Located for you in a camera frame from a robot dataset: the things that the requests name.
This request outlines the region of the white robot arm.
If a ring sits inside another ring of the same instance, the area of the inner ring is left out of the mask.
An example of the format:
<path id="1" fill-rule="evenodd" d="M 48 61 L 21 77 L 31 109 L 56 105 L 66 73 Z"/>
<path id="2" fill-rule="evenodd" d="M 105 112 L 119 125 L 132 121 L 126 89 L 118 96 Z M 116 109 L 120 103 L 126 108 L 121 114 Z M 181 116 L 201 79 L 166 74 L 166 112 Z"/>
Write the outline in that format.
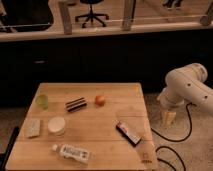
<path id="1" fill-rule="evenodd" d="M 213 115 L 213 89 L 204 84 L 207 77 L 207 69 L 200 63 L 169 71 L 165 76 L 166 86 L 157 97 L 163 111 L 169 113 L 188 100 L 204 113 Z"/>

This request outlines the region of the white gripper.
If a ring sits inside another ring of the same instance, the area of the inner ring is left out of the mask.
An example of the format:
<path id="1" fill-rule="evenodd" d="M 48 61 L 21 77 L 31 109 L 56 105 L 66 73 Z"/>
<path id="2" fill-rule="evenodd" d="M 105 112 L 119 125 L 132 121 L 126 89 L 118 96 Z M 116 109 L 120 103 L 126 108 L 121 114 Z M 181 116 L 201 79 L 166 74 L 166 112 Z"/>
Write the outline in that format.
<path id="1" fill-rule="evenodd" d="M 167 126 L 168 118 L 169 118 L 169 125 L 172 124 L 176 117 L 176 112 L 170 112 L 168 110 L 173 110 L 178 108 L 184 104 L 184 98 L 178 95 L 175 91 L 171 88 L 165 87 L 161 93 L 158 95 L 157 100 L 159 101 L 160 105 L 162 106 L 162 123 L 164 126 Z"/>

